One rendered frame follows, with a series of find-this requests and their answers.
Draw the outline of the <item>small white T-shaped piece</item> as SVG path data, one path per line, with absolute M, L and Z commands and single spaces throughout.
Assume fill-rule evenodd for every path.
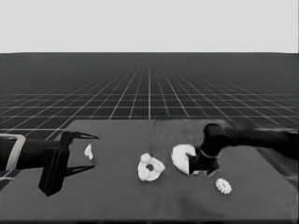
M 87 145 L 87 147 L 85 148 L 84 150 L 84 154 L 86 157 L 88 157 L 90 160 L 93 159 L 93 148 L 92 148 L 92 145 L 89 144 Z

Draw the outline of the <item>large thick white disc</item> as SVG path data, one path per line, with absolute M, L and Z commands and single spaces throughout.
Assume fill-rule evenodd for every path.
M 171 160 L 173 164 L 185 175 L 190 174 L 189 157 L 195 156 L 195 148 L 189 144 L 180 144 L 172 149 Z

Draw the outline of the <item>white round carrier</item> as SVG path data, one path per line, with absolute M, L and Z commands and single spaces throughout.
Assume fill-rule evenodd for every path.
M 156 173 L 154 171 L 154 163 L 158 162 L 159 160 L 157 160 L 156 158 L 151 157 L 151 160 L 149 163 L 144 163 L 144 162 L 139 162 L 139 164 L 137 165 L 137 174 L 141 171 L 148 171 L 149 172 L 149 179 L 147 181 L 154 181 L 156 180 L 160 174 Z

